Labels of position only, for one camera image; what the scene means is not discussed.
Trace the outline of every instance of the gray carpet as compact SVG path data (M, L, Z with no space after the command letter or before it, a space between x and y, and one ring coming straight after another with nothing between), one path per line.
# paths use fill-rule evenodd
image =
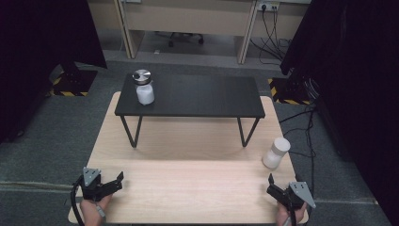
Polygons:
M138 69L158 74L255 76L260 94L267 96L267 79L283 77L278 71L258 69L109 61L108 70L96 69L99 73L87 97L47 98L24 135L0 145L0 225L71 225L69 191L65 187L77 179L88 162L112 94L120 91L125 74ZM52 77L58 74L59 69L55 69ZM306 107L275 104L275 108L283 120ZM306 128L308 121L309 114L304 114L283 122L282 132ZM310 154L304 131L295 130L286 137L292 151ZM316 152L314 198L318 206L308 225L390 225L356 166L336 154L317 113L313 116L311 141ZM311 159L294 153L290 156L295 172L310 183ZM26 187L5 182L43 184Z

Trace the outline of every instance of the black table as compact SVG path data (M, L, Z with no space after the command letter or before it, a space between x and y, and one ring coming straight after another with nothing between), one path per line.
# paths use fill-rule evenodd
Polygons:
M152 74L152 80L155 101L142 105L132 75L126 75L115 110L134 148L144 116L237 118L243 147L249 143L259 119L265 116L255 79L250 76ZM125 116L139 117L135 139ZM247 139L241 118L255 119Z

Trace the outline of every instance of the white container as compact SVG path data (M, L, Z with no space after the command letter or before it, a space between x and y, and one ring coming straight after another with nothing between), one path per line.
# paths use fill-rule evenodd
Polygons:
M149 105L155 100L152 88L151 73L147 70L137 70L133 73L138 101L142 105Z
M264 165L272 170L275 170L279 166L281 158L290 150L290 148L290 141L288 141L286 138L276 138L270 150L263 156L262 161Z

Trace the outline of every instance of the hand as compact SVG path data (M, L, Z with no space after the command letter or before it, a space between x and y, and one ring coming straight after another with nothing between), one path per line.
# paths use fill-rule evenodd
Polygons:
M106 206L111 202L112 194L103 197L98 205L105 211ZM82 200L80 202L80 209L82 210L83 218L86 226L99 226L103 222L103 217L100 216L96 208L96 203L89 200Z
M305 216L305 210L308 205L304 202L302 207L298 210L295 210L296 222L299 222ZM277 202L278 212L276 215L276 223L278 226L284 225L285 220L290 216L290 213L287 211L287 208L280 202Z

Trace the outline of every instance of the chair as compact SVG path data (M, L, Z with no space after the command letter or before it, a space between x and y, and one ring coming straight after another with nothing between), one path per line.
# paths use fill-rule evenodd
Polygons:
M173 47L173 37L174 37L174 35L176 34L176 33L178 33L178 32L172 32L172 34L170 35L170 37L169 37L169 47ZM183 34L183 35L189 35L189 36L194 36L194 34L193 33L178 33L178 34ZM201 35L201 34L197 34L199 37L200 37L200 39L199 39L199 44L203 44L203 36Z

